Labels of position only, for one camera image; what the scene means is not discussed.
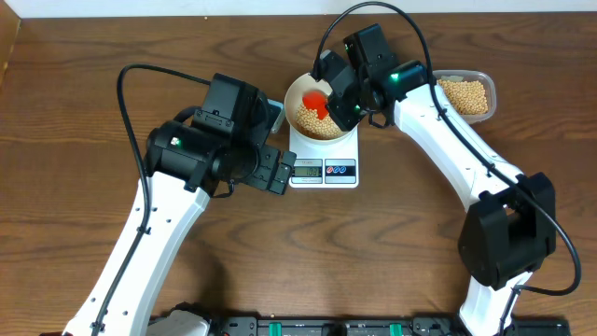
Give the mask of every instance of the beige bowl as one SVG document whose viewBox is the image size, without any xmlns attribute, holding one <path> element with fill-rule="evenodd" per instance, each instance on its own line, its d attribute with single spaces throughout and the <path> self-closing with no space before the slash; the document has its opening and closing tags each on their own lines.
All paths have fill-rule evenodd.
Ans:
<svg viewBox="0 0 597 336">
<path fill-rule="evenodd" d="M 313 139 L 309 135 L 304 134 L 302 132 L 302 127 L 297 124 L 296 116 L 299 106 L 302 103 L 303 95 L 309 91 L 321 91 L 325 95 L 329 95 L 332 92 L 332 88 L 324 80 L 320 80 L 319 82 L 315 81 L 315 79 L 313 79 L 313 77 L 311 77 L 309 74 L 305 74 L 297 78 L 297 80 L 292 83 L 290 88 L 288 88 L 286 97 L 284 98 L 284 111 L 286 114 L 286 120 L 288 120 L 290 127 L 297 132 L 299 137 L 310 143 L 315 143 L 318 145 L 331 145 L 347 138 L 349 134 L 355 132 L 356 128 L 350 132 L 342 132 L 341 135 L 330 140 Z"/>
</svg>

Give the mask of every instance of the green connector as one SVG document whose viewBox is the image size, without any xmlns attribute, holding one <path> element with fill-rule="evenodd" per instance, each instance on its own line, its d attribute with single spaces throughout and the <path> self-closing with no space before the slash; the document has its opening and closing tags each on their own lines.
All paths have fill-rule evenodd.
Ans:
<svg viewBox="0 0 597 336">
<path fill-rule="evenodd" d="M 398 323 L 394 323 L 390 325 L 390 336 L 402 336 L 402 325 L 398 324 Z"/>
<path fill-rule="evenodd" d="M 270 323 L 270 336 L 282 336 L 282 324 L 281 323 Z"/>
</svg>

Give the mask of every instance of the grain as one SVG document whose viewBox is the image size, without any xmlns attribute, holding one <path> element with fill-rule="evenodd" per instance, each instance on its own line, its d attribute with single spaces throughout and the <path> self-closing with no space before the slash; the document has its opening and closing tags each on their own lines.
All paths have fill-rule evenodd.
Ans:
<svg viewBox="0 0 597 336">
<path fill-rule="evenodd" d="M 297 110 L 297 124 L 301 133 L 318 140 L 331 140 L 342 135 L 342 131 L 329 115 L 320 120 L 317 118 L 317 110 L 308 109 L 303 103 Z"/>
<path fill-rule="evenodd" d="M 461 115 L 481 115 L 489 111 L 485 88 L 478 80 L 455 82 L 440 79 L 437 84 L 441 86 L 450 103 Z"/>
</svg>

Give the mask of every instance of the red scoop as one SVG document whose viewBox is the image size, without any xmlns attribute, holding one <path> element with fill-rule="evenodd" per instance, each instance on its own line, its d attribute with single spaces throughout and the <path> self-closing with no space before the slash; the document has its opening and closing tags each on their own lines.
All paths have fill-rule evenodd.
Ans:
<svg viewBox="0 0 597 336">
<path fill-rule="evenodd" d="M 326 108 L 327 98 L 320 91 L 309 91 L 302 96 L 302 103 L 308 109 L 317 111 L 317 118 L 323 120 L 329 112 Z"/>
</svg>

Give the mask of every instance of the bowl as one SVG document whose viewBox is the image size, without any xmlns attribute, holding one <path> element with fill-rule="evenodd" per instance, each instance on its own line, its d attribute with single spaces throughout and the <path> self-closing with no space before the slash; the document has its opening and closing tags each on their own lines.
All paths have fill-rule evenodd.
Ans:
<svg viewBox="0 0 597 336">
<path fill-rule="evenodd" d="M 305 74 L 290 85 L 286 96 L 284 98 L 284 110 L 286 114 L 286 120 L 290 124 L 290 127 L 296 132 L 296 134 L 303 140 L 317 144 L 317 145 L 331 145 L 348 138 L 351 133 L 356 131 L 356 127 L 349 132 L 342 132 L 338 137 L 329 140 L 320 140 L 310 137 L 308 134 L 302 131 L 302 127 L 297 124 L 296 116 L 299 110 L 300 104 L 302 104 L 302 97 L 306 92 L 309 91 L 320 91 L 325 95 L 329 95 L 332 92 L 332 88 L 324 80 L 315 81 L 309 74 Z"/>
<path fill-rule="evenodd" d="M 478 80 L 483 89 L 485 89 L 485 98 L 487 98 L 487 113 L 482 115 L 460 115 L 468 124 L 474 124 L 489 119 L 495 113 L 497 108 L 497 97 L 495 95 L 495 85 L 493 80 L 480 71 L 470 70 L 435 70 L 433 74 L 437 79 L 449 81 L 476 81 Z"/>
</svg>

